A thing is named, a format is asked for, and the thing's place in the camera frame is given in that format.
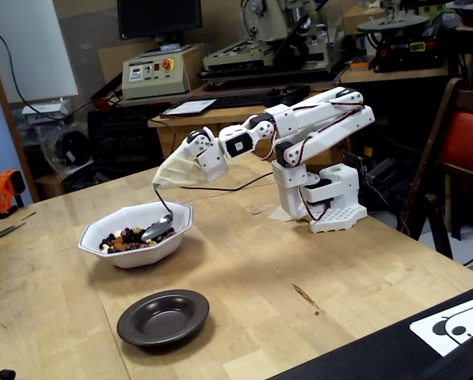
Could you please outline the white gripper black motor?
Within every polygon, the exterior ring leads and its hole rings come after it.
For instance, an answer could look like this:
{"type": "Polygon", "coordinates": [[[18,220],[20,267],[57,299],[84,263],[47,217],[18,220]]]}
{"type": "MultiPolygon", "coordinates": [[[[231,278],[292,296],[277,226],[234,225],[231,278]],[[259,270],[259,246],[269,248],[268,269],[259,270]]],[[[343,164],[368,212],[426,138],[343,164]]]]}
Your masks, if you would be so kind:
{"type": "Polygon", "coordinates": [[[156,188],[180,188],[206,184],[226,174],[222,143],[213,132],[203,127],[193,132],[159,166],[152,184],[156,188]]]}

